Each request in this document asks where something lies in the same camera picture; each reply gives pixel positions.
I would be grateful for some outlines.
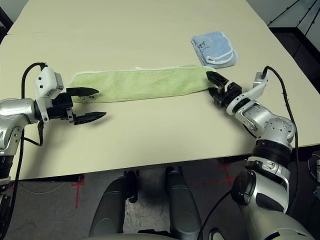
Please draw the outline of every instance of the table surface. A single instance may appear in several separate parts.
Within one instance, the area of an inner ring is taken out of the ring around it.
[[[319,144],[320,112],[313,108],[319,94],[245,0],[29,0],[0,45],[0,99],[21,97],[23,72],[34,62],[47,62],[65,86],[83,71],[200,65],[191,38],[214,31],[224,32],[238,53],[235,66],[217,71],[248,91],[256,72],[275,68],[287,88],[299,145]],[[27,97],[35,97],[39,71],[27,77]],[[289,117],[276,78],[258,101]],[[52,120],[42,147],[25,143],[20,179],[247,154],[255,142],[234,117],[213,105],[208,91],[77,103],[73,110],[108,115],[77,126]],[[38,139],[36,124],[25,132]]]

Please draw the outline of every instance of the light green towel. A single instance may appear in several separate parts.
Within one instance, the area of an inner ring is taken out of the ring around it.
[[[180,66],[162,69],[134,69],[82,72],[75,75],[70,88],[87,87],[99,91],[86,97],[73,97],[80,103],[109,103],[187,95],[214,85],[207,66]]]

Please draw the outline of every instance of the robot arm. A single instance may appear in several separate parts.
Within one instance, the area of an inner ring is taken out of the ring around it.
[[[60,74],[48,68],[45,63],[34,63],[23,75],[25,80],[28,71],[40,65],[41,73],[35,79],[36,100],[5,99],[0,101],[0,239],[3,239],[10,223],[9,209],[11,198],[3,194],[8,189],[10,183],[10,169],[13,165],[14,155],[20,139],[23,136],[24,127],[28,124],[35,124],[39,121],[38,130],[40,144],[42,145],[42,132],[44,124],[48,124],[51,119],[60,118],[69,120],[74,125],[89,123],[103,117],[105,112],[90,112],[83,116],[76,116],[73,113],[72,96],[90,96],[98,93],[93,88],[76,87],[63,90],[63,82]]]
[[[255,101],[267,86],[268,74],[257,73],[255,85],[248,92],[229,82],[217,72],[207,72],[217,87],[209,88],[214,103],[234,115],[256,137],[252,156],[235,179],[231,196],[239,204],[250,239],[313,239],[296,220],[286,215],[289,206],[287,169],[292,153],[291,142],[296,126]]]

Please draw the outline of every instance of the towel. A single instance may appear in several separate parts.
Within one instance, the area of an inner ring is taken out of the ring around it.
[[[194,36],[194,50],[204,66],[225,68],[236,63],[238,55],[223,32],[210,32]]]
[[[207,66],[179,66],[161,69],[133,69],[81,72],[74,76],[70,88],[87,87],[98,94],[72,97],[80,103],[109,103],[187,95],[214,87]]]

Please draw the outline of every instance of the folded blue cloth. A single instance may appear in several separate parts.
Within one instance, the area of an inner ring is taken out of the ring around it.
[[[226,68],[234,65],[238,59],[236,51],[223,32],[194,36],[191,42],[204,66]]]

